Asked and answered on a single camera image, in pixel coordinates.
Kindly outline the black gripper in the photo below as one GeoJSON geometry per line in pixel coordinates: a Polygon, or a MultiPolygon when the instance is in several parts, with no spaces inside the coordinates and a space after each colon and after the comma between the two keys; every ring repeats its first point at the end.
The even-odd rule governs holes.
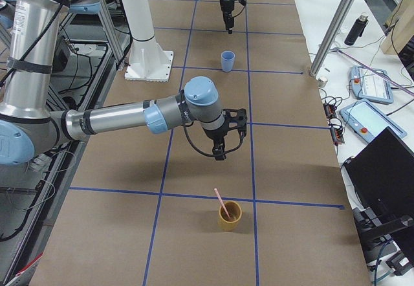
{"type": "Polygon", "coordinates": [[[206,136],[213,141],[212,153],[215,160],[225,160],[225,136],[228,133],[228,127],[222,125],[218,129],[203,129],[206,136]]]}
{"type": "Polygon", "coordinates": [[[226,31],[228,34],[232,34],[234,27],[234,18],[232,15],[234,11],[234,0],[220,0],[220,6],[226,31]]]}

